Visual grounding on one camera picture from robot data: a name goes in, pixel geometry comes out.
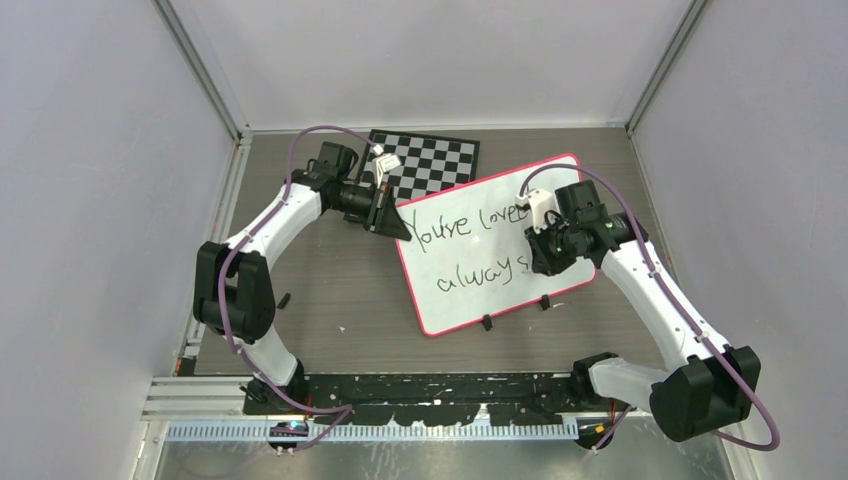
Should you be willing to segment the pink framed whiteboard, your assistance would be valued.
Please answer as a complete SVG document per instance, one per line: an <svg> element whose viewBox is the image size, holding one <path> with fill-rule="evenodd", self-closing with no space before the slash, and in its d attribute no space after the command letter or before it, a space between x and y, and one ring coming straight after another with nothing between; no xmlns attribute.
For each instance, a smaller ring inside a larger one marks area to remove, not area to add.
<svg viewBox="0 0 848 480"><path fill-rule="evenodd" d="M562 154L399 205L411 232L397 249L421 330L438 336L592 282L580 259L556 276L531 269L519 209L523 183L549 192L580 181L579 159Z"/></svg>

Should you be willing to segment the black marker cap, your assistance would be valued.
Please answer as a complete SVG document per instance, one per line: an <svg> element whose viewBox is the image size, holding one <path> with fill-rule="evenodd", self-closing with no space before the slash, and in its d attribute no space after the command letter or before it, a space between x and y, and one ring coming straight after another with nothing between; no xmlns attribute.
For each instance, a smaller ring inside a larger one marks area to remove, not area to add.
<svg viewBox="0 0 848 480"><path fill-rule="evenodd" d="M290 302L292 296L290 293L285 293L276 305L278 310L283 310Z"/></svg>

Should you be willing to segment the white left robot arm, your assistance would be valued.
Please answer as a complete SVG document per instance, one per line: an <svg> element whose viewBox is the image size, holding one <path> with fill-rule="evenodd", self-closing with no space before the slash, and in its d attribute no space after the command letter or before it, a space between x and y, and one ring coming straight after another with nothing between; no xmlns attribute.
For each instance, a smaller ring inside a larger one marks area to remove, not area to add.
<svg viewBox="0 0 848 480"><path fill-rule="evenodd" d="M360 218L370 233L404 241L412 237L383 179L401 161L379 144L370 150L376 157L369 186L348 178L357 154L325 142L317 158L291 171L280 193L247 227L222 243L204 243L197 253L194 319L224 337L256 368L257 377L272 383L268 400L284 414L305 405L307 389L301 361L273 327L277 301L271 268L296 236L328 210Z"/></svg>

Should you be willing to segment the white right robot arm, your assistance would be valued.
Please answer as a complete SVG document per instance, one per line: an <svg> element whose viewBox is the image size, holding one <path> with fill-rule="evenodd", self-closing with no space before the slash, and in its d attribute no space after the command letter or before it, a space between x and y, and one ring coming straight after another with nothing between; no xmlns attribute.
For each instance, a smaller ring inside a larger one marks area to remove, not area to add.
<svg viewBox="0 0 848 480"><path fill-rule="evenodd" d="M554 277L590 261L630 302L664 361L655 369L610 352L576 361L570 392L577 406L623 402L652 414L676 442L749 417L760 359L749 347L732 346L684 298L629 210L609 213L591 181L553 192L522 185L516 205L531 218L524 236L532 271Z"/></svg>

